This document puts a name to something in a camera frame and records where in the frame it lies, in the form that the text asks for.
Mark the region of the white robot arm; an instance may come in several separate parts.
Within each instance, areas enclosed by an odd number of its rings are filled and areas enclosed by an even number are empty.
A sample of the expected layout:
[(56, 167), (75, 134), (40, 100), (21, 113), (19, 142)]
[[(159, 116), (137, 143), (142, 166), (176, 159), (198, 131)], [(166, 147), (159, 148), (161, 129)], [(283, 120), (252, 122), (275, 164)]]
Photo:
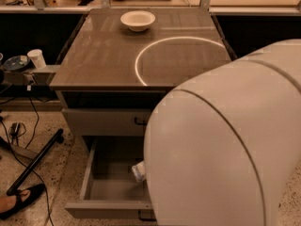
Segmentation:
[(277, 226), (301, 159), (301, 40), (265, 46), (173, 89), (145, 134), (160, 226)]

